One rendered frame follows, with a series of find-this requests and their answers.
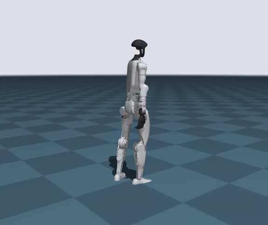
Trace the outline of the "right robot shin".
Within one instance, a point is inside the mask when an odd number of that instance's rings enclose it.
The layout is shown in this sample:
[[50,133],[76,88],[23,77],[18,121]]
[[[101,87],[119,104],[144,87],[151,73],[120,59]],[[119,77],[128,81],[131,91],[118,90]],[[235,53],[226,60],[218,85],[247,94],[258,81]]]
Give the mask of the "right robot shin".
[[134,160],[136,166],[136,178],[142,180],[143,168],[145,165],[146,158],[146,147],[142,143],[138,144],[136,147],[137,152],[134,153]]

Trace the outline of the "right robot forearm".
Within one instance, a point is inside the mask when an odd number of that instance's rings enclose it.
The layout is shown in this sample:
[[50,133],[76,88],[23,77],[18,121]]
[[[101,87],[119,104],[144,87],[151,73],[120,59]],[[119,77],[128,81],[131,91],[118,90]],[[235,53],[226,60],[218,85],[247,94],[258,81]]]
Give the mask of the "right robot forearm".
[[139,108],[142,108],[142,113],[146,112],[146,97],[148,89],[147,85],[143,85],[139,94]]

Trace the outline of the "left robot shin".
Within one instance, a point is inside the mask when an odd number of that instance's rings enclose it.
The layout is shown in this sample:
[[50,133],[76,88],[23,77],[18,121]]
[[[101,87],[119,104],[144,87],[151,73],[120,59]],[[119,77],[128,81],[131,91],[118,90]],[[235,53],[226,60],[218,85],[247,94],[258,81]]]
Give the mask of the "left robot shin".
[[123,162],[125,160],[126,151],[127,151],[127,147],[126,148],[120,148],[120,146],[119,146],[120,140],[121,140],[121,138],[118,140],[118,148],[117,148],[117,172],[116,172],[116,174],[119,173],[119,175],[121,175],[122,166],[123,166]]

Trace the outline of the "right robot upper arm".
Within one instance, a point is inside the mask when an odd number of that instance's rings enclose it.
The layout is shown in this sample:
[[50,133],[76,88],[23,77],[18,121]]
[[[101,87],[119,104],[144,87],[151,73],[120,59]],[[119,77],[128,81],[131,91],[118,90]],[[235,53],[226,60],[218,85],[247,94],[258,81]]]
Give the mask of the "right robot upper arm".
[[142,62],[137,62],[136,69],[138,71],[139,90],[141,90],[142,86],[145,85],[146,81],[147,65]]

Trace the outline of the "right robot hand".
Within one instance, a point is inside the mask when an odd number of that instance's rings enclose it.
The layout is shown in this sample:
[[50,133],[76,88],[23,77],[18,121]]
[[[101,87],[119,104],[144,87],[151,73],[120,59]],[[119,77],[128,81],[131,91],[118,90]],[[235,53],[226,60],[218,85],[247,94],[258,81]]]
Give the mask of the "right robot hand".
[[144,124],[145,124],[145,113],[142,113],[142,108],[139,108],[139,114],[140,114],[140,117],[139,117],[139,120],[138,120],[138,125],[135,127],[136,129],[140,129],[140,128],[143,128]]

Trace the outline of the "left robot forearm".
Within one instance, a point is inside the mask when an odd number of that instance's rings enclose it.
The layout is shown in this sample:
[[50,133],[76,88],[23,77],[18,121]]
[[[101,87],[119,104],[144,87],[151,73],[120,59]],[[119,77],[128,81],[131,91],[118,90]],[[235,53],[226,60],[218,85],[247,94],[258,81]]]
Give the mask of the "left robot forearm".
[[128,92],[128,91],[127,91],[127,97],[126,97],[126,100],[129,99],[129,96],[130,96],[131,94],[132,94],[131,92]]

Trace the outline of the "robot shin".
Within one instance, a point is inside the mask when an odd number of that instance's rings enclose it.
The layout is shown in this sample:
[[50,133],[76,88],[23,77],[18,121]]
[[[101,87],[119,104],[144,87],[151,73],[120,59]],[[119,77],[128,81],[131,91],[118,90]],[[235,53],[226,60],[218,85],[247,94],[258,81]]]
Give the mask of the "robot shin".
[[123,162],[125,160],[126,151],[127,151],[127,147],[126,148],[120,148],[120,146],[119,146],[120,140],[121,140],[121,138],[118,140],[118,148],[117,148],[117,172],[116,172],[116,174],[119,173],[119,175],[121,175],[122,166],[123,166]]
[[138,144],[136,147],[137,152],[134,153],[134,160],[136,166],[136,178],[142,180],[143,168],[145,165],[146,158],[146,147],[142,143]]

